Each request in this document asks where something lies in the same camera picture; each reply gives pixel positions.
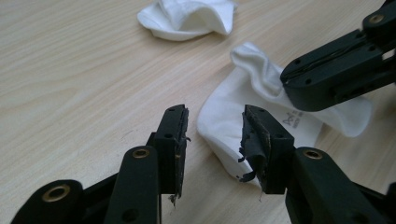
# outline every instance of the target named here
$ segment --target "light wood surface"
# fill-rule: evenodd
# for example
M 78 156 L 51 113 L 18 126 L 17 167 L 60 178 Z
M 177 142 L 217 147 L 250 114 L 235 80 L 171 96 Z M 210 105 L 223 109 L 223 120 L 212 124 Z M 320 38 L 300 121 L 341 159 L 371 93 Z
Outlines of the light wood surface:
M 87 188 L 115 174 L 178 104 L 191 112 L 192 141 L 183 196 L 176 208 L 163 197 L 163 223 L 290 223 L 283 196 L 261 196 L 226 173 L 196 132 L 199 111 L 233 70 L 232 48 L 253 42 L 285 66 L 361 28 L 382 1 L 241 0 L 229 36 L 180 43 L 138 23 L 149 3 L 0 1 L 0 223 L 51 181 Z M 374 114 L 362 135 L 325 126 L 317 142 L 352 180 L 383 193 L 396 181 L 395 91 L 366 95 Z

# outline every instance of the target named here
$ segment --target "folded white fabric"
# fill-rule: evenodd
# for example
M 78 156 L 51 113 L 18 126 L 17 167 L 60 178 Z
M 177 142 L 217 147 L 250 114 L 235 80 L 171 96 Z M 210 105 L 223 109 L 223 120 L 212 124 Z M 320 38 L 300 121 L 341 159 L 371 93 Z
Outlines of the folded white fabric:
M 139 22 L 159 38 L 183 41 L 233 29 L 232 0 L 155 0 L 137 14 Z
M 322 122 L 346 136 L 360 134 L 369 122 L 372 105 L 362 97 L 315 113 L 295 109 L 279 80 L 282 69 L 251 43 L 233 49 L 231 58 L 236 68 L 206 100 L 197 127 L 232 176 L 251 171 L 247 161 L 237 161 L 245 105 L 268 110 L 294 136 L 296 147 L 312 147 Z

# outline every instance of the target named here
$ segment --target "wooden table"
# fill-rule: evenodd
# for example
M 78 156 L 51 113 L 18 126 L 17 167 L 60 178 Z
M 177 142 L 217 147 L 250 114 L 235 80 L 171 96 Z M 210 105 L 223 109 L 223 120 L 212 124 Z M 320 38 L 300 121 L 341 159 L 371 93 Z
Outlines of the wooden table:
M 163 223 L 290 223 L 283 196 L 261 196 L 226 173 L 196 131 L 199 111 L 233 70 L 232 48 L 251 41 L 285 66 L 361 28 L 382 2 L 241 0 L 229 36 L 185 42 L 155 38 L 138 23 L 149 3 L 0 2 L 1 223 L 51 181 L 87 188 L 115 174 L 178 104 L 191 112 L 192 142 L 183 197 L 174 208 L 164 196 Z M 395 94 L 393 85 L 366 94 L 374 115 L 360 136 L 324 126 L 317 142 L 353 181 L 383 193 L 396 181 Z

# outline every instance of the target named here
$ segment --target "white sock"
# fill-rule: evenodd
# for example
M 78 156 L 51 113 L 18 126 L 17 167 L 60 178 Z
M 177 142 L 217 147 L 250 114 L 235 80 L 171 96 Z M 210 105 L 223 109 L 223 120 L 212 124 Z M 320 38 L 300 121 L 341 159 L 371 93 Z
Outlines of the white sock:
M 268 110 L 296 147 L 313 147 L 322 122 L 346 136 L 359 135 L 369 122 L 372 105 L 362 97 L 314 113 L 295 109 L 279 80 L 282 69 L 251 43 L 233 49 L 231 58 L 236 67 L 206 100 L 197 127 L 232 176 L 251 172 L 247 161 L 238 162 L 245 105 Z
M 233 29 L 232 0 L 157 0 L 137 14 L 139 22 L 159 38 L 183 41 Z

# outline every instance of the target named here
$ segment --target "brass screw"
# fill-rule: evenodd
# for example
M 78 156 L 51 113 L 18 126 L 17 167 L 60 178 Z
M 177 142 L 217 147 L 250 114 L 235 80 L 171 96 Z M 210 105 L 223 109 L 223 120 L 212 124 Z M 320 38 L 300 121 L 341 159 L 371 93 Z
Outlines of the brass screw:
M 53 203 L 66 197 L 70 192 L 70 187 L 66 184 L 53 187 L 43 194 L 41 199 L 46 203 Z
M 304 150 L 304 155 L 312 160 L 321 160 L 323 158 L 321 153 L 310 149 Z
M 381 22 L 382 20 L 384 20 L 384 18 L 385 18 L 384 15 L 376 14 L 376 15 L 374 15 L 374 16 L 372 16 L 372 17 L 370 18 L 369 22 L 372 23 L 372 24 L 376 24 L 376 23 L 379 23 L 379 22 Z
M 146 158 L 149 155 L 149 150 L 145 148 L 140 148 L 138 150 L 135 150 L 132 153 L 132 156 L 137 158 L 137 159 L 143 159 Z

